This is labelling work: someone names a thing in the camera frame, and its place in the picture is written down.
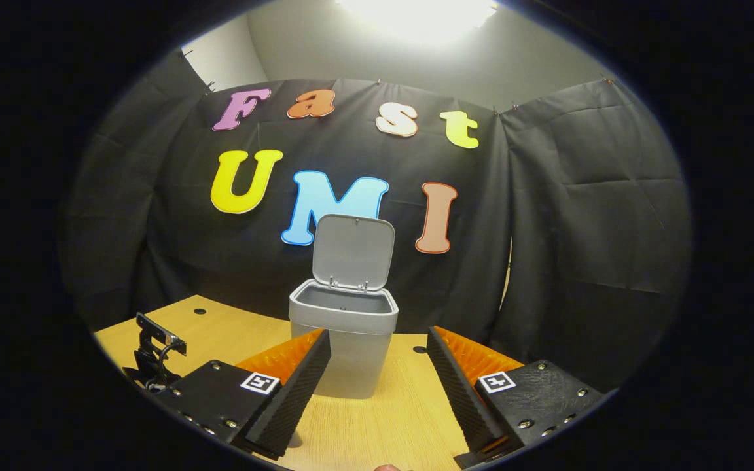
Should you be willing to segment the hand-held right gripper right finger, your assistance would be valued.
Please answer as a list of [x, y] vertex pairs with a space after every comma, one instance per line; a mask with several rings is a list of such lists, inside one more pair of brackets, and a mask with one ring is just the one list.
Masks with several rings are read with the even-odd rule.
[[548, 360], [523, 364], [440, 326], [427, 354], [463, 433], [472, 468], [546, 442], [604, 402], [604, 392]]

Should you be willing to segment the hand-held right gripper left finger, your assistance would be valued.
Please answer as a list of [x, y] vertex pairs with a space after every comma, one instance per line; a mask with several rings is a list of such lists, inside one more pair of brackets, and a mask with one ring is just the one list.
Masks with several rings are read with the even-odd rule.
[[318, 328], [235, 366], [209, 361], [155, 398], [218, 441], [276, 460], [289, 447], [330, 358], [329, 331]]

